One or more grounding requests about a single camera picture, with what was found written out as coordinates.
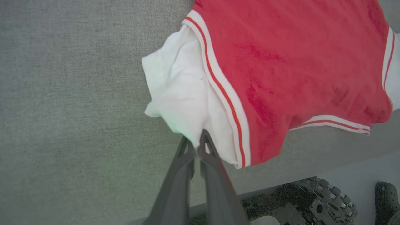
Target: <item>red garment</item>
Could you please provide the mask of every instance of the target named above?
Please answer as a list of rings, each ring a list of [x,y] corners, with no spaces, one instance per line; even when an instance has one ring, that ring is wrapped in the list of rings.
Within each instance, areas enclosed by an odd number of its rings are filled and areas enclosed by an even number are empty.
[[[394,33],[377,0],[196,0],[183,23],[199,36],[206,72],[227,102],[243,167],[277,156],[290,129],[369,134],[391,116],[382,67],[387,73]]]

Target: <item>striped trim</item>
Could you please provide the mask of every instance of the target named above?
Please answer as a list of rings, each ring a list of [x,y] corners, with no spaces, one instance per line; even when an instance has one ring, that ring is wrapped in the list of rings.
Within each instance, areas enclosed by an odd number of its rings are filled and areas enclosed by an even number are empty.
[[[192,10],[182,24],[188,25],[199,38],[203,52],[204,70],[227,112],[232,126],[235,152],[238,160],[236,167],[240,169],[250,166],[250,129],[247,117],[239,96],[218,65],[206,23],[198,12]]]
[[[383,69],[382,69],[382,86],[383,89],[385,90],[386,94],[388,93],[386,91],[386,79],[388,78],[388,72],[390,68],[390,63],[392,62],[393,58],[393,51],[394,51],[394,41],[396,39],[396,36],[394,32],[392,31],[391,28],[389,28],[389,34],[388,38],[386,40],[386,49],[385,49],[385,56],[383,59]],[[392,111],[393,111],[393,102],[388,96],[391,106],[392,106]]]
[[[354,123],[333,115],[320,115],[312,117],[310,120],[304,122],[302,125],[290,130],[294,131],[304,127],[319,127],[319,126],[331,126],[346,131],[351,131],[366,135],[369,135],[371,131],[370,126]]]

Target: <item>red stripe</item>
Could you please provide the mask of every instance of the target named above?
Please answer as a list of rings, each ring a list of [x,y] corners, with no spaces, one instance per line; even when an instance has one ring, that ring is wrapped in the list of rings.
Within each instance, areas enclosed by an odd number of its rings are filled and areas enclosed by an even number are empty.
[[[385,74],[385,80],[383,82],[383,88],[385,89],[386,92],[386,78],[388,77],[388,72],[389,72],[389,67],[390,67],[390,62],[392,61],[392,57],[393,57],[393,51],[394,51],[394,40],[395,40],[396,36],[394,35],[393,32],[393,43],[392,43],[392,52],[390,53],[390,58],[389,58],[389,62],[388,62],[388,67],[386,68],[386,74]],[[390,103],[392,104],[392,111],[393,111],[393,102],[392,100],[389,98]]]
[[[207,53],[207,42],[206,42],[206,37],[203,33],[203,30],[200,28],[200,26],[190,17],[186,17],[186,20],[189,20],[190,22],[192,22],[197,29],[200,31],[201,36],[203,37],[203,41],[204,41],[204,48],[206,51],[206,61],[207,61],[207,67],[208,70],[211,74],[212,79],[214,80],[214,82],[217,84],[218,88],[221,90],[222,94],[224,95],[225,99],[227,100],[230,109],[232,110],[232,114],[233,114],[233,119],[235,120],[236,126],[238,128],[238,133],[239,133],[239,146],[240,146],[240,154],[242,155],[242,167],[245,167],[246,165],[246,159],[244,157],[244,150],[243,150],[243,144],[242,144],[242,129],[240,127],[240,123],[239,123],[239,119],[236,115],[236,111],[235,108],[233,107],[232,101],[230,100],[228,94],[226,93],[225,89],[223,88],[223,86],[219,83],[219,81],[217,80],[217,78],[214,76],[214,73],[212,72],[211,66],[210,66],[210,62],[208,60],[208,53]]]
[[[349,126],[349,125],[347,125],[347,124],[339,123],[339,122],[332,121],[332,120],[310,121],[310,122],[307,122],[307,123],[303,123],[302,125],[300,125],[300,126],[298,126],[298,127],[302,127],[302,126],[309,125],[309,124],[314,124],[314,123],[333,123],[333,124],[336,124],[336,125],[340,125],[340,126],[343,126],[343,127],[347,127],[347,128],[353,129],[353,130],[359,130],[357,127],[352,127],[352,126]]]

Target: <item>gray fabric surface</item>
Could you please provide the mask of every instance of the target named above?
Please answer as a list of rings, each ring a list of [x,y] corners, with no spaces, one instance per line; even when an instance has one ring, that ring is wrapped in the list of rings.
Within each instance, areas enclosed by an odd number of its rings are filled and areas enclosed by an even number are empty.
[[[400,32],[399,3],[385,3]],[[179,29],[192,5],[0,2],[0,224],[147,216],[180,135],[144,115],[150,94],[140,59]],[[399,150],[399,133],[400,112],[369,137],[302,129],[267,163],[226,168],[237,192],[246,193]],[[204,196],[197,174],[191,205]]]

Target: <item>red fabric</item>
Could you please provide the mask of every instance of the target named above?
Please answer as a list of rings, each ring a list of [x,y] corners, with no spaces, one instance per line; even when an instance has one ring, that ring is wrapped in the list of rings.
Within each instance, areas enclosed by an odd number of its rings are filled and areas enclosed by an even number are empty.
[[[316,115],[389,119],[382,87],[388,24],[377,0],[196,0],[250,127],[251,164],[279,154]]]

